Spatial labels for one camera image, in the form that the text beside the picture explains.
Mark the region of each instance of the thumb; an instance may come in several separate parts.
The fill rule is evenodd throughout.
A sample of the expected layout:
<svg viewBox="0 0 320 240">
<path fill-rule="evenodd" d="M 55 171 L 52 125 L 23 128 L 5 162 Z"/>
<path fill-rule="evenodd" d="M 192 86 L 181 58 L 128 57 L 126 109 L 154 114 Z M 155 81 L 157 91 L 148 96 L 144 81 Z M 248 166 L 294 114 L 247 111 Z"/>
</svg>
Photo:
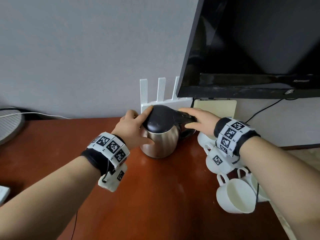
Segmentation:
<svg viewBox="0 0 320 240">
<path fill-rule="evenodd" d="M 148 144 L 153 145 L 155 142 L 147 137 L 140 137 L 140 145 Z"/>
<path fill-rule="evenodd" d="M 202 130 L 202 124 L 199 122 L 192 122 L 192 123 L 186 124 L 184 127 L 187 129 L 195 129 L 198 131 Z"/>
</svg>

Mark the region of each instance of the mug handle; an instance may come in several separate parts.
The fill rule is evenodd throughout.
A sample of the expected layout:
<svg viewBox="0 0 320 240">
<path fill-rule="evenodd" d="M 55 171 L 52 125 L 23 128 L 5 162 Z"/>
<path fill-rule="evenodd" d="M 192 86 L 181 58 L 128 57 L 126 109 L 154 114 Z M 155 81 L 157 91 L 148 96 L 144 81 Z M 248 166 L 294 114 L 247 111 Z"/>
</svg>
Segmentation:
<svg viewBox="0 0 320 240">
<path fill-rule="evenodd" d="M 219 182 L 220 186 L 222 186 L 222 185 L 224 185 L 224 184 L 229 182 L 228 176 L 226 174 L 224 174 L 224 173 L 223 174 L 222 173 L 218 173 L 217 174 L 217 179 L 218 179 L 218 182 Z"/>
<path fill-rule="evenodd" d="M 209 149 L 212 150 L 213 148 L 214 148 L 214 146 L 213 146 L 211 143 L 205 144 L 204 147 L 203 147 L 203 149 L 204 149 L 204 151 L 205 151 L 205 153 L 206 153 L 207 155 L 209 154 Z"/>
<path fill-rule="evenodd" d="M 245 172 L 245 176 L 249 176 L 249 170 L 246 169 L 245 167 L 242 167 L 242 168 L 238 168 L 237 172 L 238 172 L 238 179 L 241 178 L 241 175 L 240 175 L 240 170 L 243 170 Z"/>
</svg>

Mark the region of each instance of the floor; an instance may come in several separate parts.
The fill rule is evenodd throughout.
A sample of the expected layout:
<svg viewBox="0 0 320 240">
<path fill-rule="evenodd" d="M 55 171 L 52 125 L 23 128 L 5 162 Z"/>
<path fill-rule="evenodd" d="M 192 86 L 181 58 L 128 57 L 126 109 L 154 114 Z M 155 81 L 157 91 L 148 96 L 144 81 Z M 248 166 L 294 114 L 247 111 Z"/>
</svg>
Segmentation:
<svg viewBox="0 0 320 240">
<path fill-rule="evenodd" d="M 313 148 L 313 149 L 304 149 L 304 150 L 293 150 L 288 151 L 289 153 L 295 155 L 296 157 L 300 158 L 301 160 L 305 161 L 307 164 L 313 166 L 314 168 L 320 171 L 320 148 Z M 281 222 L 285 232 L 287 233 L 290 240 L 296 240 L 294 233 L 292 232 L 289 224 L 279 212 L 277 207 L 272 203 L 271 206 L 274 209 L 279 221 Z"/>
</svg>

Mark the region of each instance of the white cable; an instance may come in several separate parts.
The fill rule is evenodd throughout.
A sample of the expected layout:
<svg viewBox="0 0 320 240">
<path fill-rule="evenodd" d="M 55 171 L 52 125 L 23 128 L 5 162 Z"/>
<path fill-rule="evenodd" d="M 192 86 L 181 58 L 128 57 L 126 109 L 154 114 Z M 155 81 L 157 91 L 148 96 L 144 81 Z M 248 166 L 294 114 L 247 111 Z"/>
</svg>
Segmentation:
<svg viewBox="0 0 320 240">
<path fill-rule="evenodd" d="M 66 117 L 63 117 L 63 116 L 60 116 L 60 115 L 50 115 L 50 114 L 38 113 L 38 112 L 12 113 L 12 114 L 7 114 L 7 115 L 0 116 L 0 118 L 7 117 L 7 116 L 12 116 L 12 115 L 21 115 L 21 114 L 40 114 L 40 115 L 46 115 L 46 116 L 61 117 L 61 118 L 64 118 L 64 119 L 71 120 L 70 118 L 66 118 Z"/>
</svg>

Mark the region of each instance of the person's left hand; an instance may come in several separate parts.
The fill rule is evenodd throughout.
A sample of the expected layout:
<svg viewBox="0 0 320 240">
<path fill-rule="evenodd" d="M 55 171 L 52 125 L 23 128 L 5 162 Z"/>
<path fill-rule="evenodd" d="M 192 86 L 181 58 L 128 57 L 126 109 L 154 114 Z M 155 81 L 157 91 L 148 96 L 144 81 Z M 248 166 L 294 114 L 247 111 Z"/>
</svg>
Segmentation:
<svg viewBox="0 0 320 240">
<path fill-rule="evenodd" d="M 115 126 L 112 134 L 121 137 L 129 150 L 143 144 L 154 144 L 153 140 L 140 136 L 140 126 L 146 120 L 152 109 L 153 106 L 149 106 L 140 115 L 132 109 L 128 110 L 125 116 L 123 116 Z"/>
</svg>

